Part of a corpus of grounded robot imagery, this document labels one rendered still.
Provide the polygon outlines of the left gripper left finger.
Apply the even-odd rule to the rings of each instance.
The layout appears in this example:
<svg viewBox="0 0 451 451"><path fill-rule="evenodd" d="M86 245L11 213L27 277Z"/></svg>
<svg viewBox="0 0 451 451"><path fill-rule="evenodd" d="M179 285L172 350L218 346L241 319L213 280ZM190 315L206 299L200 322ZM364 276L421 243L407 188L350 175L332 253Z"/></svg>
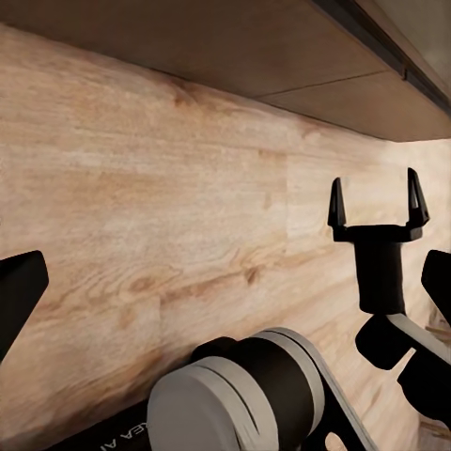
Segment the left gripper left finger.
<svg viewBox="0 0 451 451"><path fill-rule="evenodd" d="M40 250L0 260L0 362L48 286Z"/></svg>

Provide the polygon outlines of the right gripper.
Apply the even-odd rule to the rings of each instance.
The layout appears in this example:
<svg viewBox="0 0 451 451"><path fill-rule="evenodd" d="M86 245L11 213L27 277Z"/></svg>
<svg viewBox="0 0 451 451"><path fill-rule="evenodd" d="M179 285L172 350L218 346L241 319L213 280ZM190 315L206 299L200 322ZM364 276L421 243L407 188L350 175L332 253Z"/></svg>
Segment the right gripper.
<svg viewBox="0 0 451 451"><path fill-rule="evenodd" d="M374 225L347 228L340 178L333 182L328 225L333 227L334 242L355 245L355 265L359 286L380 288L403 283L402 244L424 237L422 226L429 222L426 199L413 168L408 169L409 222L405 226Z"/></svg>

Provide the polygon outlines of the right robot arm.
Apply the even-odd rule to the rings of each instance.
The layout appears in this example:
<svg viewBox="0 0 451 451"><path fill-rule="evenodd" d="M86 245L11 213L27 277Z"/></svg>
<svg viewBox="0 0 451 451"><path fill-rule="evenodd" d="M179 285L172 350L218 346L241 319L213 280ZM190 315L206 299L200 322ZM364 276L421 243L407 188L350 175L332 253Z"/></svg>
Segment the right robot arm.
<svg viewBox="0 0 451 451"><path fill-rule="evenodd" d="M408 169L409 222L405 226L347 228L340 178L333 182L328 225L334 242L355 245L359 308L371 315L355 336L357 350L379 369L390 370L414 347L398 376L409 403L451 429L451 347L407 317L403 301L402 244L424 237L429 222L426 199L413 168Z"/></svg>

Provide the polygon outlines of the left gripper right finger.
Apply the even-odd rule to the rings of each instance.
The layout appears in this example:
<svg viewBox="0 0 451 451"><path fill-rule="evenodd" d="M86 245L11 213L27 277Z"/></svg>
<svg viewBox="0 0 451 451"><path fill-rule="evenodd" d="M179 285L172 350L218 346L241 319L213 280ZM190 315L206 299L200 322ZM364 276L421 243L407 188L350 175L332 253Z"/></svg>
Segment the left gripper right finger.
<svg viewBox="0 0 451 451"><path fill-rule="evenodd" d="M429 250L421 282L451 326L451 253Z"/></svg>

